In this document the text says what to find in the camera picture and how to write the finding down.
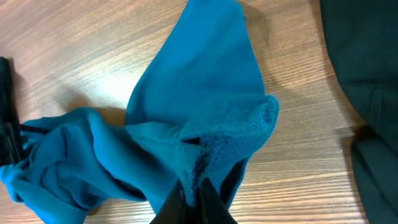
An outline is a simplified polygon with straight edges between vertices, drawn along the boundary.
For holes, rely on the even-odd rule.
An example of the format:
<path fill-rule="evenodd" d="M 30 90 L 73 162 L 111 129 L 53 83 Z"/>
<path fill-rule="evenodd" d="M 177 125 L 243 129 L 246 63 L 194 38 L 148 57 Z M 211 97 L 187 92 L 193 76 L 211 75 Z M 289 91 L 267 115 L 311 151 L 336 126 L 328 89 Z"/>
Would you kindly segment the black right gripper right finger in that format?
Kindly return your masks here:
<path fill-rule="evenodd" d="M 238 224 L 221 201 L 209 179 L 204 179 L 198 197 L 201 224 Z"/>

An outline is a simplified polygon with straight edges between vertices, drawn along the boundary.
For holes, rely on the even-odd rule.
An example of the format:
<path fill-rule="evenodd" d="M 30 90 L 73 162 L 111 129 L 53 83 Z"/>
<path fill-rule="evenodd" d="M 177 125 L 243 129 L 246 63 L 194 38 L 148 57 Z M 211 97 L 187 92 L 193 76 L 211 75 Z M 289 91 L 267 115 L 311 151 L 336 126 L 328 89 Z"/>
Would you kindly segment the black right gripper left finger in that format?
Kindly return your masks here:
<path fill-rule="evenodd" d="M 181 182 L 178 180 L 169 193 L 160 212 L 150 224 L 185 224 L 187 203 Z"/>

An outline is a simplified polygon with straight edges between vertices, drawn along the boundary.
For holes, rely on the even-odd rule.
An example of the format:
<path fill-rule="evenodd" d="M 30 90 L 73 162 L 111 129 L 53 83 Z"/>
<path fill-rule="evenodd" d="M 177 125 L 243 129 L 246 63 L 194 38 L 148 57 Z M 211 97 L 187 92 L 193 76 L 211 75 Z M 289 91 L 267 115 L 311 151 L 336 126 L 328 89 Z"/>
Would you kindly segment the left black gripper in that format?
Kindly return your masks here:
<path fill-rule="evenodd" d="M 12 88 L 10 62 L 1 57 L 1 166 L 17 164 L 27 157 L 22 147 L 21 131 L 39 134 L 50 131 L 19 122 Z"/>

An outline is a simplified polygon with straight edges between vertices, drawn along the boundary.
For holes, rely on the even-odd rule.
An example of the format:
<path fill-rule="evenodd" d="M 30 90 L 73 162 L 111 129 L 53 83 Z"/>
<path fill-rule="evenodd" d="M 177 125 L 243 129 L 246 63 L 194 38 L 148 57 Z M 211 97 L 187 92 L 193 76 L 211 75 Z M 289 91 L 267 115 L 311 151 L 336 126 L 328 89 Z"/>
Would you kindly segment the blue polo shirt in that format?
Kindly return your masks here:
<path fill-rule="evenodd" d="M 91 108 L 27 121 L 50 131 L 21 131 L 27 157 L 1 166 L 1 181 L 43 222 L 83 223 L 110 198 L 147 201 L 158 214 L 179 180 L 185 223 L 197 223 L 203 180 L 228 209 L 278 113 L 240 3 L 189 1 L 135 86 L 123 126 Z"/>

